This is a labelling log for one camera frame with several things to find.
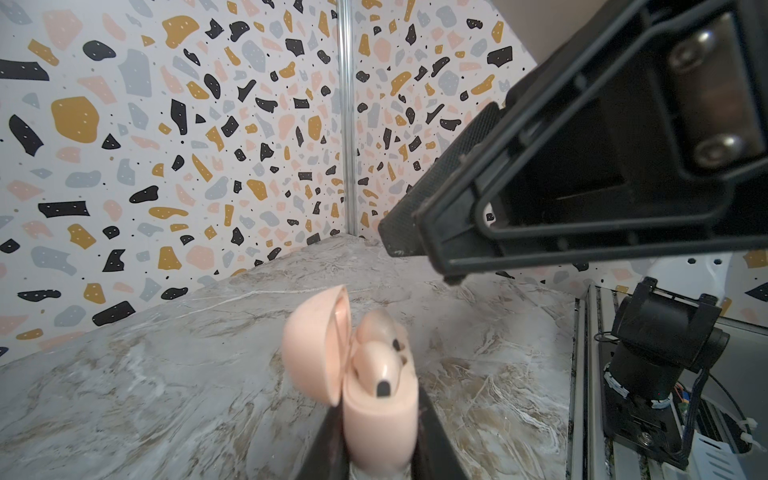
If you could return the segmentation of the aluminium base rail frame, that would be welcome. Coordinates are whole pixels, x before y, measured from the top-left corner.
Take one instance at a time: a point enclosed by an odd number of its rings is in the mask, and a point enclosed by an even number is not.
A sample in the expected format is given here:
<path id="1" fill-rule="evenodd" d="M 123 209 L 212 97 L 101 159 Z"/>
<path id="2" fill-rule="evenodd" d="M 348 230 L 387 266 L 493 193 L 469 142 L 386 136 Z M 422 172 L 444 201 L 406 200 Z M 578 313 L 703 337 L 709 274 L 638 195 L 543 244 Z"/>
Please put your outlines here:
<path id="1" fill-rule="evenodd" d="M 703 428 L 680 470 L 603 433 L 601 355 L 596 335 L 611 329 L 625 295 L 592 286 L 576 304 L 569 421 L 570 479 L 764 479 L 767 476 L 767 331 L 721 318 L 730 343 L 702 391 Z"/>

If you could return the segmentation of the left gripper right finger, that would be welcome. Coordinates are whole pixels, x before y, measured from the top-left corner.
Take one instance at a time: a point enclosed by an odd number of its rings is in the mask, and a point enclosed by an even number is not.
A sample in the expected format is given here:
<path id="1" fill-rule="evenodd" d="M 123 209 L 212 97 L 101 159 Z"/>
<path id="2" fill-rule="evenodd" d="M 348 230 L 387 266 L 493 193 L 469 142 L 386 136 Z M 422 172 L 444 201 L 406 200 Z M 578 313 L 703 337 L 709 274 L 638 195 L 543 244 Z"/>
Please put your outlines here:
<path id="1" fill-rule="evenodd" d="M 417 441 L 411 458 L 413 480 L 467 480 L 461 462 L 423 386 L 419 387 Z"/>

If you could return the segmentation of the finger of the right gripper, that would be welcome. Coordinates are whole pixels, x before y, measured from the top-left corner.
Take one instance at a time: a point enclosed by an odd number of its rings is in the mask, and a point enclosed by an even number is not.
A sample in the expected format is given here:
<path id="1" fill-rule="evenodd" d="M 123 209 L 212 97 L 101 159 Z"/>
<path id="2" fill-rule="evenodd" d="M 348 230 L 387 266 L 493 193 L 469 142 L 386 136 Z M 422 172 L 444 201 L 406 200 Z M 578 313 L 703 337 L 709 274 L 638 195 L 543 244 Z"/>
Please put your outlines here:
<path id="1" fill-rule="evenodd" d="M 500 1 L 497 9 L 534 58 L 531 42 L 548 46 L 601 2 Z M 717 222 L 518 221 L 516 205 L 532 201 L 512 183 L 524 152 L 519 131 L 527 122 L 517 104 L 525 77 L 504 107 L 486 106 L 380 222 L 389 255 L 425 256 L 445 280 L 459 282 L 472 273 L 766 245 L 767 169 L 737 190 Z"/>

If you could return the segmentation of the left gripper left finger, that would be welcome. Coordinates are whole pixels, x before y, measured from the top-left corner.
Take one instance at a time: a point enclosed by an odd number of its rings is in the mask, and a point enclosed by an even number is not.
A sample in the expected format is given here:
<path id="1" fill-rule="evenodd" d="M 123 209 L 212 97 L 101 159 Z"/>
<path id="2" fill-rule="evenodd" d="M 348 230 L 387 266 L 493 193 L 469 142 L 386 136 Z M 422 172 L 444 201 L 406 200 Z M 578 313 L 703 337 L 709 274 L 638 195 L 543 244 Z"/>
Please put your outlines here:
<path id="1" fill-rule="evenodd" d="M 296 480 L 348 480 L 350 458 L 343 433 L 342 406 L 329 408 Z"/>

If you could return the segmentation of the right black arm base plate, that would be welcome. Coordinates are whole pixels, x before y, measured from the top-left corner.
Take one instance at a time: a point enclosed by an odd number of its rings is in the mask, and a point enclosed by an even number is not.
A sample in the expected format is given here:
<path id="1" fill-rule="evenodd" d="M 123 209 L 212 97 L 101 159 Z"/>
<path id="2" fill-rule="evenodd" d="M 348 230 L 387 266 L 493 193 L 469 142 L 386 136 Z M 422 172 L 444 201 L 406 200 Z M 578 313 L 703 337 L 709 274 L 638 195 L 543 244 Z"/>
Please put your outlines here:
<path id="1" fill-rule="evenodd" d="M 671 409 L 645 416 L 628 410 L 604 415 L 605 436 L 648 461 L 672 471 L 720 479 L 746 477 L 740 459 L 756 452 L 750 433 L 729 413 L 704 405 L 695 416 L 695 431 L 687 455 L 682 454 L 684 425 Z"/>

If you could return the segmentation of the pink earbud charging case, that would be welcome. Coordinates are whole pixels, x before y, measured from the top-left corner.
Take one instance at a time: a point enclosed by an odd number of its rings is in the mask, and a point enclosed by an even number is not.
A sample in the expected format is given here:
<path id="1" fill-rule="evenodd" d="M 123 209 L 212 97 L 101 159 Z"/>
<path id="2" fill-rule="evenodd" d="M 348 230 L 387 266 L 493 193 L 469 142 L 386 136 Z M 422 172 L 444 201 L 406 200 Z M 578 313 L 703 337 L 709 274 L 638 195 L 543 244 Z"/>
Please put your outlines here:
<path id="1" fill-rule="evenodd" d="M 373 398 L 358 383 L 348 291 L 339 285 L 305 300 L 283 329 L 286 373 L 305 396 L 343 411 L 343 433 L 352 462 L 372 476 L 406 469 L 417 441 L 419 386 L 412 352 L 402 359 L 400 383 L 389 398 Z"/>

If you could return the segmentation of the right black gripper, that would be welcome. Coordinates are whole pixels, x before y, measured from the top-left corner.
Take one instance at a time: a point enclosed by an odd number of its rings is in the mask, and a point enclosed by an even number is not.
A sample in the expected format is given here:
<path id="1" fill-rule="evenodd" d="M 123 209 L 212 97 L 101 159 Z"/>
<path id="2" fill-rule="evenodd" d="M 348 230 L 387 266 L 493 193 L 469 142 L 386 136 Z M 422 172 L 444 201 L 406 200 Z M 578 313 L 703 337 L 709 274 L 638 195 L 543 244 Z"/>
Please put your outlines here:
<path id="1" fill-rule="evenodd" d="M 517 104 L 520 222 L 717 222 L 767 169 L 767 5 L 603 1 Z"/>

